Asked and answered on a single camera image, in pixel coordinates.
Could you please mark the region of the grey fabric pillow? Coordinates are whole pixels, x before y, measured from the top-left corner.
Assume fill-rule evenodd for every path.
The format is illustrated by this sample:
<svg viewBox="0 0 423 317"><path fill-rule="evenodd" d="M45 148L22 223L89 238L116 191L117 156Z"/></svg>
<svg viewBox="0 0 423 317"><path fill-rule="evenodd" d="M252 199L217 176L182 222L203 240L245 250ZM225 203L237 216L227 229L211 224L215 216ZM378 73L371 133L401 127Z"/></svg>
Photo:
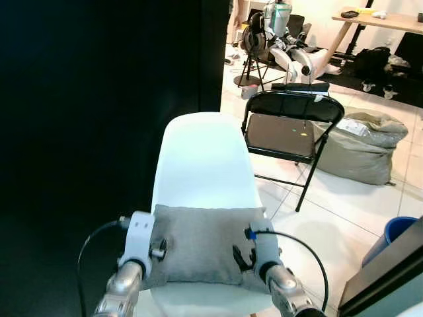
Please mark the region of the grey fabric pillow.
<svg viewBox="0 0 423 317"><path fill-rule="evenodd" d="M254 248L245 236L251 221L261 220L265 209L204 209L156 205L151 239L167 238L167 255L153 262L145 289L169 283L206 283L236 286L268 293L254 271L244 271L233 259L232 245L243 259Z"/></svg>

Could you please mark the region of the white plastic shell chair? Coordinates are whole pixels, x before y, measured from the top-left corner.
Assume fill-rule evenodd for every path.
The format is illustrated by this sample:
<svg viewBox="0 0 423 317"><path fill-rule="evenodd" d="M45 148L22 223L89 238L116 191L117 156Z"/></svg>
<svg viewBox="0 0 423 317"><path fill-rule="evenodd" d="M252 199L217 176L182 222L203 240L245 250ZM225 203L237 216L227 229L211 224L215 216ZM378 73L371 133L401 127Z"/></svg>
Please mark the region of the white plastic shell chair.
<svg viewBox="0 0 423 317"><path fill-rule="evenodd" d="M220 112L181 115L161 140L151 213L158 205L203 209L262 207L241 125ZM248 317L272 305L241 287L167 283L145 291L137 316Z"/></svg>

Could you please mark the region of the black folding chair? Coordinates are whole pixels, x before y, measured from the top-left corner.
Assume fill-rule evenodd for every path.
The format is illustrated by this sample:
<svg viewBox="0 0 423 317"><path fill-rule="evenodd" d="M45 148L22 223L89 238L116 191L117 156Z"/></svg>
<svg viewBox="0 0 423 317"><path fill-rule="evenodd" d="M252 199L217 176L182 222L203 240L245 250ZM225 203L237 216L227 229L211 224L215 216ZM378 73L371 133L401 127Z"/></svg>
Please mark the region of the black folding chair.
<svg viewBox="0 0 423 317"><path fill-rule="evenodd" d="M241 132L248 152L311 167L304 184L256 175L301 188L294 211L300 211L330 132L344 116L344 106L325 94L267 90L247 100Z"/></svg>

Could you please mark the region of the grey panel with black edge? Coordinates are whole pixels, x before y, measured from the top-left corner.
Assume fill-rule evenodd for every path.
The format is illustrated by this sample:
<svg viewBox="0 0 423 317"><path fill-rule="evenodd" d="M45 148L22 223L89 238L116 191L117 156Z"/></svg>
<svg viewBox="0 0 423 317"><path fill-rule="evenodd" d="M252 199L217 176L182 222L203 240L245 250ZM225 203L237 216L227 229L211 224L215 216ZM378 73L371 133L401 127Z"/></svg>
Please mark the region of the grey panel with black edge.
<svg viewBox="0 0 423 317"><path fill-rule="evenodd" d="M423 223L417 220L347 281L338 317L365 317L366 309L389 298L421 273Z"/></svg>

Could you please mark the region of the blue round bin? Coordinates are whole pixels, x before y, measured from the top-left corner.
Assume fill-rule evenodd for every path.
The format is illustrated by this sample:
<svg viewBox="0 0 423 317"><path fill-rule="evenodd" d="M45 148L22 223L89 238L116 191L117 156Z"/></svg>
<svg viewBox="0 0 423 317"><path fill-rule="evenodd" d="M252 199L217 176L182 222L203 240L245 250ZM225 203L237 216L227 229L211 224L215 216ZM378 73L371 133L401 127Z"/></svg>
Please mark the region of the blue round bin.
<svg viewBox="0 0 423 317"><path fill-rule="evenodd" d="M405 230L409 229L414 223L417 223L417 221L419 221L419 218L405 217L405 215L402 215L402 217L394 217L387 221L383 229L383 235L377 239L377 242L369 248L369 251L365 257L363 257L362 267L372 262L378 254L386 250L386 248L402 235Z"/></svg>

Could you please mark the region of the grey beanbag sack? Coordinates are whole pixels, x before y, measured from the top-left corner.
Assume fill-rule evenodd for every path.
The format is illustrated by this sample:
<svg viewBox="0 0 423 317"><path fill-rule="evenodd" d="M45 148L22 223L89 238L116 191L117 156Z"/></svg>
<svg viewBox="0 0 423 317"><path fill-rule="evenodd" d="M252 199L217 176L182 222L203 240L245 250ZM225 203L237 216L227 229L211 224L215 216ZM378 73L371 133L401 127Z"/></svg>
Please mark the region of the grey beanbag sack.
<svg viewBox="0 0 423 317"><path fill-rule="evenodd" d="M329 123L314 123L317 136L329 131L317 168L336 177L387 185L391 181L393 153L408 135L408 128L399 119L363 108L345 109L344 118L353 118L369 126L369 135L360 137Z"/></svg>

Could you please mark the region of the clear plastic packet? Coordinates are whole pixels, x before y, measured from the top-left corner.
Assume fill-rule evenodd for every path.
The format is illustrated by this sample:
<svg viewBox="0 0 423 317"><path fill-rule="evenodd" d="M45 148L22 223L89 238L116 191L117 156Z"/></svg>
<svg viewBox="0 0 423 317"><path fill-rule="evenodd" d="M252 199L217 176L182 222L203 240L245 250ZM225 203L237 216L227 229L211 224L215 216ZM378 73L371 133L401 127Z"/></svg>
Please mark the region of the clear plastic packet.
<svg viewBox="0 0 423 317"><path fill-rule="evenodd" d="M351 133L352 135L357 135L360 137L366 137L371 133L371 130L366 123L353 118L342 118L336 126L339 129Z"/></svg>

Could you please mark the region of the black metal stand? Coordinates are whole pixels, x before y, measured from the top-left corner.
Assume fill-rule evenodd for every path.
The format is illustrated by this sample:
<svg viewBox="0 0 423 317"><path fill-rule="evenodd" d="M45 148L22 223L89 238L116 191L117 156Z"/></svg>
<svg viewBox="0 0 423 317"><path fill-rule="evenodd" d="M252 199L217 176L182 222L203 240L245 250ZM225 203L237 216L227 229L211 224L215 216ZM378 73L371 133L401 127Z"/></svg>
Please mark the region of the black metal stand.
<svg viewBox="0 0 423 317"><path fill-rule="evenodd" d="M269 61L256 59L248 55L243 61L241 73L233 78L233 84L236 87L251 87L251 85L256 85L260 91L264 91L266 90L265 74L269 69L271 69Z"/></svg>

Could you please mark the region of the white silver humanoid robot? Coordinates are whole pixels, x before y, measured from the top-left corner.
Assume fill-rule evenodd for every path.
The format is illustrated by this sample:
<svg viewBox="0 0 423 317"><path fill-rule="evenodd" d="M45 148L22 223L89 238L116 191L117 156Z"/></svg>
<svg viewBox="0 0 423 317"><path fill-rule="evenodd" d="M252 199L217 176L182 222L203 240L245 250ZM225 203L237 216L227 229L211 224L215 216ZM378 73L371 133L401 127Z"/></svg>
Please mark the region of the white silver humanoid robot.
<svg viewBox="0 0 423 317"><path fill-rule="evenodd" d="M267 48L275 63L286 72L288 82L311 84L327 71L336 72L329 64L333 55L330 50L309 46L304 32L290 29L292 6L285 0L269 0L262 21Z"/></svg>

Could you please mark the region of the black round bag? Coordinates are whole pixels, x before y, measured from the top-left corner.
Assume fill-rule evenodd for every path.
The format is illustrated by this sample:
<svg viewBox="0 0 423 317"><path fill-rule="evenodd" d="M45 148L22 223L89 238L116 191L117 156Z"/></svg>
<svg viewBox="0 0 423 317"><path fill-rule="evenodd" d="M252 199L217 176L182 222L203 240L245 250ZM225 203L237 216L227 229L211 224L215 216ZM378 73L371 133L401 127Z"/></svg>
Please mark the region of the black round bag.
<svg viewBox="0 0 423 317"><path fill-rule="evenodd" d="M267 52L267 35L263 13L254 13L250 16L248 25L243 31L241 49L250 57L265 57Z"/></svg>

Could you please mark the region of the black floor rug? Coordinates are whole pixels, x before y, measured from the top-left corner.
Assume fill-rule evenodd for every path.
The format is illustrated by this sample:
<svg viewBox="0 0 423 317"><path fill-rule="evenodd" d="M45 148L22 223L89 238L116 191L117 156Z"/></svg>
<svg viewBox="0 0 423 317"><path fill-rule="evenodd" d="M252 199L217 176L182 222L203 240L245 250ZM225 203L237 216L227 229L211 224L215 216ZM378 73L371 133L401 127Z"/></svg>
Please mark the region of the black floor rug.
<svg viewBox="0 0 423 317"><path fill-rule="evenodd" d="M351 88L363 93L372 94L372 96L384 97L382 84L376 84L369 91L364 91L364 82L354 75L353 61L347 61L344 66L340 66L340 61L332 60L330 66L340 67L340 73L323 73L315 79L315 82L321 81L336 85L337 87ZM408 75L407 77L393 77L390 84L396 93L392 97L393 102L402 102L417 108L423 108L423 82L422 77Z"/></svg>

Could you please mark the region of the black backpack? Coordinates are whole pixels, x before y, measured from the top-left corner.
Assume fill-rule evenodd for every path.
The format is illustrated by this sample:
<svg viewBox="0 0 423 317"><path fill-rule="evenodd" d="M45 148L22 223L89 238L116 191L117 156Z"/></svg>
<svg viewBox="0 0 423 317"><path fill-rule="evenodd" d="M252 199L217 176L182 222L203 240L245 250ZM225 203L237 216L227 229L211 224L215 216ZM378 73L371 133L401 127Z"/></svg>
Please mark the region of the black backpack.
<svg viewBox="0 0 423 317"><path fill-rule="evenodd" d="M389 65L391 51L386 46L363 49L356 55L353 63L353 74L364 83L384 85L389 79L385 69Z"/></svg>

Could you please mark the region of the light wooden table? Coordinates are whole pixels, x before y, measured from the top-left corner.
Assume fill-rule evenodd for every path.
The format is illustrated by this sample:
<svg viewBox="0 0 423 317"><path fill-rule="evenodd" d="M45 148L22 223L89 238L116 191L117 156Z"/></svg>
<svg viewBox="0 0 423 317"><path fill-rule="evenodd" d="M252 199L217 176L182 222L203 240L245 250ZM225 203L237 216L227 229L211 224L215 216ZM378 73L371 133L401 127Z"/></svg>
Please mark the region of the light wooden table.
<svg viewBox="0 0 423 317"><path fill-rule="evenodd" d="M350 57L352 55L358 43L358 39L360 38L360 34L368 26L413 34L423 34L423 23L419 22L416 16L403 15L402 13L387 13L387 17L383 19L373 17L372 13L369 13L366 9L365 12L359 13L356 17L342 17L342 13L347 11L359 11L359 9L344 7L335 12L331 18L332 20L342 22L342 25L332 40L332 43L327 46L327 51L335 53L339 58ZM350 33L354 24L356 25L356 29L354 30L353 36L348 40L346 50L343 52L338 50L344 39L348 37L348 33Z"/></svg>

